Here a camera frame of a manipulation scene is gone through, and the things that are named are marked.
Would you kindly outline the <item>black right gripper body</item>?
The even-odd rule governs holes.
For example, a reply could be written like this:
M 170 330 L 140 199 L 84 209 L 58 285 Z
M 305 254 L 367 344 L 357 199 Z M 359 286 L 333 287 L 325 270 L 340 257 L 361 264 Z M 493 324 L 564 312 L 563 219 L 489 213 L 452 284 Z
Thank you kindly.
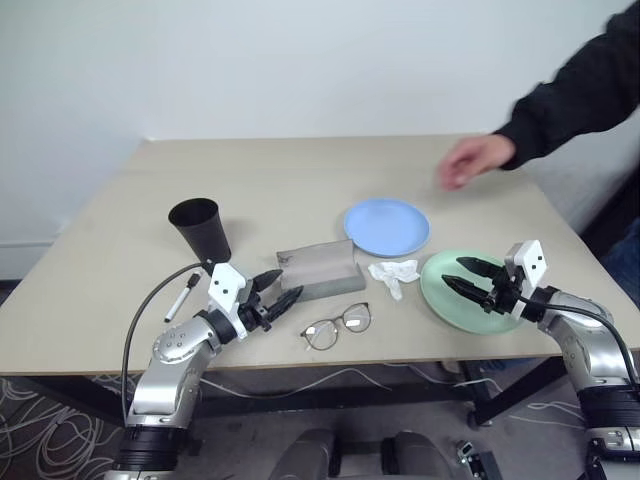
M 511 314 L 522 292 L 524 270 L 516 267 L 510 273 L 505 266 L 493 266 L 487 270 L 493 288 L 482 301 L 486 313 Z

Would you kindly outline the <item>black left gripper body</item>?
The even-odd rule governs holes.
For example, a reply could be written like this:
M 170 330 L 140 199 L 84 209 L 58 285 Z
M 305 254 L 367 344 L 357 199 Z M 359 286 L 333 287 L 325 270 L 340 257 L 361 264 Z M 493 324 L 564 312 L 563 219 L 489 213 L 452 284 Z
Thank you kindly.
M 271 329 L 271 308 L 262 302 L 260 293 L 267 289 L 266 281 L 252 281 L 239 296 L 238 316 L 248 332 L 258 327 L 267 332 Z

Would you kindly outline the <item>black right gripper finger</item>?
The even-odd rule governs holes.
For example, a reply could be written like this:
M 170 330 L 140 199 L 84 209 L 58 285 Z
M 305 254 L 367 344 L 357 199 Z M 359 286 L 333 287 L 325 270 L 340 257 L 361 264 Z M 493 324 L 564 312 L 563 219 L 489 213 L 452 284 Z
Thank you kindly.
M 453 275 L 442 275 L 444 283 L 458 295 L 480 305 L 482 308 L 492 308 L 493 300 L 490 292 L 477 287 L 472 282 Z
M 481 277 L 495 277 L 501 271 L 501 267 L 499 265 L 476 257 L 457 257 L 456 261 L 466 270 Z

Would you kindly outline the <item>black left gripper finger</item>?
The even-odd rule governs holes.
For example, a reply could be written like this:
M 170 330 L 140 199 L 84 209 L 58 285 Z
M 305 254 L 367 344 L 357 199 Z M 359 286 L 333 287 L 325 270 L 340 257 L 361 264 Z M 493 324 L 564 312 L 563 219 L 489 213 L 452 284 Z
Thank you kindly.
M 266 321 L 273 323 L 280 316 L 286 313 L 299 299 L 304 290 L 303 286 L 288 289 L 284 291 L 275 301 L 275 303 L 267 308 Z
M 258 295 L 269 288 L 282 275 L 281 269 L 265 271 L 252 279 L 252 293 Z

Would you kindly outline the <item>person's bare hand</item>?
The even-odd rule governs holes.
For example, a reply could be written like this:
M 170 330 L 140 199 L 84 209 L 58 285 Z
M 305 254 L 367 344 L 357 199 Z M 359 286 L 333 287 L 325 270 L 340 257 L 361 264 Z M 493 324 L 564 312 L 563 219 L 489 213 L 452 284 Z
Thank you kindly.
M 502 135 L 464 138 L 441 160 L 440 185 L 448 191 L 460 189 L 479 175 L 501 168 L 514 154 L 515 144 Z

